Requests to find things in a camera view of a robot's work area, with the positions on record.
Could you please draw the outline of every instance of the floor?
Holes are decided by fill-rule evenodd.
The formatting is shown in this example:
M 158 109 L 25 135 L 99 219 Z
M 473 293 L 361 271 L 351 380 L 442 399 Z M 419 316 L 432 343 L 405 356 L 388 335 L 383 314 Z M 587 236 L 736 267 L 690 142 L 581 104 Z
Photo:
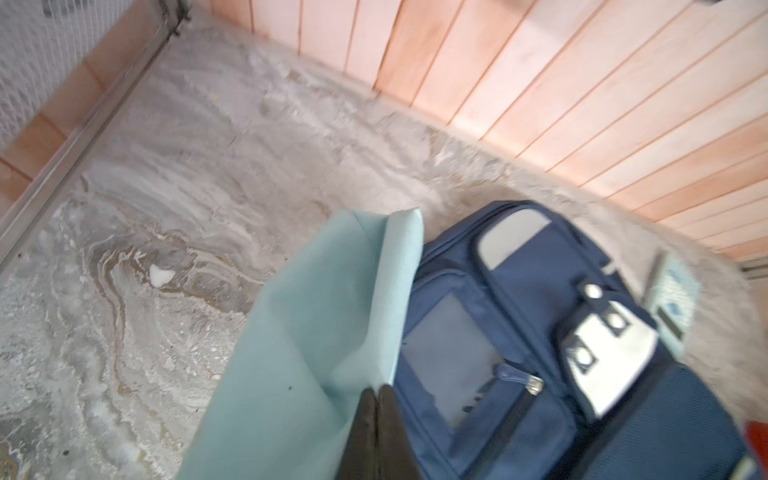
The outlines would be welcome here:
M 261 286 L 342 208 L 490 200 L 573 220 L 641 293 L 672 249 L 703 284 L 686 361 L 768 421 L 768 347 L 737 268 L 585 194 L 315 76 L 202 13 L 161 55 L 0 287 L 0 471 L 171 478 Z

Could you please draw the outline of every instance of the white mesh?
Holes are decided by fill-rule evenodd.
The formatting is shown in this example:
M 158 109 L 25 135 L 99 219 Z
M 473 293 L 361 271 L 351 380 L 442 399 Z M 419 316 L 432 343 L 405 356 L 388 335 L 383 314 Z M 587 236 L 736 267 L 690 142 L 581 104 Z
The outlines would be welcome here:
M 0 0 L 0 151 L 133 0 Z

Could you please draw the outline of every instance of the light blue bag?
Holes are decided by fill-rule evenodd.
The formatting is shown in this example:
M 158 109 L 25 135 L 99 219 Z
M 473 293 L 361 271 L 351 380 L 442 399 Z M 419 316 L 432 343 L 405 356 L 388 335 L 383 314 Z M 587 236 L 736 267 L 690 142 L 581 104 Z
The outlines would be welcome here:
M 333 478 L 361 391 L 392 383 L 418 210 L 344 211 L 262 290 L 177 478 Z

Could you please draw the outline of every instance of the backpack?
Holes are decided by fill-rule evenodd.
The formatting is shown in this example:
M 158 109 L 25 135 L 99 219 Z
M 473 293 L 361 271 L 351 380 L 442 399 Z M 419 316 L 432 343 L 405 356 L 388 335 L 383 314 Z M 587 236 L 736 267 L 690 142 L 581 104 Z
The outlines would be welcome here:
M 425 245 L 394 383 L 424 478 L 762 478 L 592 240 L 497 201 Z

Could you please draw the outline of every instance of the wood paneling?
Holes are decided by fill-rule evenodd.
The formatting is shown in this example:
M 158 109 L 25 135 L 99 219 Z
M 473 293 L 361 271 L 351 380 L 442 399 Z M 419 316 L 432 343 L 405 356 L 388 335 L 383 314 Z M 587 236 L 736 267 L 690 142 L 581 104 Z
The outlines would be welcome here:
M 483 138 L 520 154 L 689 2 L 610 0 Z
M 28 177 L 35 178 L 66 139 L 50 120 L 39 114 L 5 149 L 2 157 Z
M 43 106 L 42 113 L 69 135 L 88 117 L 103 93 L 91 71 L 81 64 Z
M 768 16 L 764 15 L 552 171 L 579 185 L 588 182 L 588 188 L 603 197 L 639 180 L 603 172 L 768 70 L 766 42 Z M 713 138 L 704 132 L 698 136 Z
M 768 77 L 764 75 L 590 180 L 584 188 L 608 197 L 711 139 L 758 118 L 766 110 Z
M 768 116 L 656 170 L 610 199 L 628 210 L 635 210 L 764 151 L 768 151 Z
M 233 4 L 233 0 L 214 0 Z M 112 29 L 101 39 L 85 59 L 91 72 L 103 88 L 112 86 L 125 69 L 139 57 L 157 33 L 157 27 L 147 0 L 136 0 Z M 250 28 L 250 9 L 247 10 Z
M 720 253 L 734 260 L 744 261 L 763 257 L 768 252 L 768 237 L 758 238 L 720 250 Z
M 760 160 L 768 161 L 768 156 L 761 155 Z M 739 190 L 729 192 L 720 197 L 698 204 L 695 207 L 683 210 L 663 219 L 659 223 L 679 230 L 681 227 L 690 225 L 698 220 L 722 212 L 727 212 L 764 197 L 768 197 L 768 179 L 758 180 L 744 188 L 740 188 Z
M 750 290 L 752 290 L 757 312 L 763 321 L 763 327 L 768 328 L 768 278 L 750 280 Z
M 29 179 L 3 163 L 0 158 L 0 217 L 24 193 Z
M 402 0 L 376 87 L 413 102 L 463 0 Z
M 344 71 L 357 0 L 302 0 L 301 54 Z
M 359 0 L 344 71 L 367 85 L 376 82 L 400 0 Z
M 602 2 L 537 0 L 450 125 L 482 137 Z
M 413 106 L 447 124 L 532 3 L 466 0 Z
M 768 254 L 765 0 L 210 2 L 732 258 Z
M 210 0 L 210 10 L 232 24 L 253 31 L 250 0 Z
M 250 1 L 253 9 L 253 30 L 298 51 L 301 0 Z
M 525 150 L 523 158 L 552 168 L 766 10 L 764 0 L 693 3 Z
M 693 222 L 681 227 L 678 231 L 683 235 L 699 240 L 760 221 L 766 217 L 766 212 L 768 212 L 768 198 L 762 198 L 750 204 L 741 205 L 727 212 Z
M 681 217 L 685 217 L 684 213 L 689 209 L 752 184 L 758 184 L 765 179 L 768 179 L 768 152 L 681 188 L 666 197 L 644 205 L 635 210 L 635 213 L 649 220 L 660 220 L 660 223 L 668 227 L 680 227 L 686 224 Z
M 722 250 L 733 245 L 738 245 L 739 243 L 751 242 L 762 237 L 768 237 L 768 218 L 756 223 L 744 225 L 743 227 L 718 233 L 711 237 L 704 237 L 699 241 L 715 250 Z

